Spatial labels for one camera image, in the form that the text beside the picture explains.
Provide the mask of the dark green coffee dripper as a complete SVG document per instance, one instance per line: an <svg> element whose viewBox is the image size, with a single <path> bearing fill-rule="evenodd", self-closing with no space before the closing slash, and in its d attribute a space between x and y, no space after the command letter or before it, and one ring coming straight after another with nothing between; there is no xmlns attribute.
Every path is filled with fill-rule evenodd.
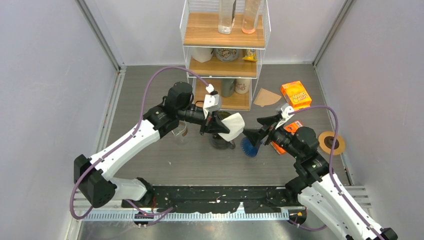
<svg viewBox="0 0 424 240"><path fill-rule="evenodd" d="M214 125L224 125L223 120L230 117L231 115L232 114L229 113L228 111L223 111L223 110L214 111L212 113L211 122Z"/></svg>

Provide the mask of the white paper coffee filter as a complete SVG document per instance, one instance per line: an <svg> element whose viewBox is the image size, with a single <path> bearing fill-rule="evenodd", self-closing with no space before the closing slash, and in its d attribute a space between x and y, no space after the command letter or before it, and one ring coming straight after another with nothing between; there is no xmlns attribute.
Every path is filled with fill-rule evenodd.
<svg viewBox="0 0 424 240"><path fill-rule="evenodd" d="M245 127L245 121L238 112L224 118L221 122L229 129L229 133L218 133L218 135L227 142L236 139Z"/></svg>

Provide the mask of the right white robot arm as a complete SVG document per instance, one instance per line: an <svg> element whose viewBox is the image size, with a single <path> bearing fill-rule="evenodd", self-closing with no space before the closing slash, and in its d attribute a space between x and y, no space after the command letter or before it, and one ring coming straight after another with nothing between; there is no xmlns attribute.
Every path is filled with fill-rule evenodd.
<svg viewBox="0 0 424 240"><path fill-rule="evenodd" d="M279 125L279 115L258 118L259 129L243 130L257 146L276 143L295 158L298 176L285 184L285 198L291 205L306 207L341 240L396 240L390 227L382 227L349 194L330 164L318 152L315 131L301 126L294 133Z"/></svg>

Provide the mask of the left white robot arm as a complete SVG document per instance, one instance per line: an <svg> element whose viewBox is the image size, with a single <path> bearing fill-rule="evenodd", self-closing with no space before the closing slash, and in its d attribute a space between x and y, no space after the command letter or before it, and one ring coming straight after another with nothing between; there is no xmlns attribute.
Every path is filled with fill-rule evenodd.
<svg viewBox="0 0 424 240"><path fill-rule="evenodd" d="M111 200L134 200L141 207L153 202L153 193L146 182L139 179L116 178L116 172L141 150L159 141L175 130L181 121L200 126L200 134L230 133L217 117L221 98L212 84L206 86L203 106L193 103L193 88L187 82L176 82L162 102L150 108L130 131L100 152L86 157L83 154L73 162L75 187L90 203L100 208Z"/></svg>

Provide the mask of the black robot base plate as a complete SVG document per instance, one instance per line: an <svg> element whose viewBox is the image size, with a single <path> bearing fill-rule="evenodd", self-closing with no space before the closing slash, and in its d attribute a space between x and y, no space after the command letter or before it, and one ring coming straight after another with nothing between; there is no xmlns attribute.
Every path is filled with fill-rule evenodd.
<svg viewBox="0 0 424 240"><path fill-rule="evenodd" d="M308 216L304 206L292 198L284 187L279 186L166 186L151 187L142 200L128 203L122 200L121 207L133 205L163 212L173 208L182 214L227 214L243 207L247 214L278 213L288 210L289 220L303 224Z"/></svg>

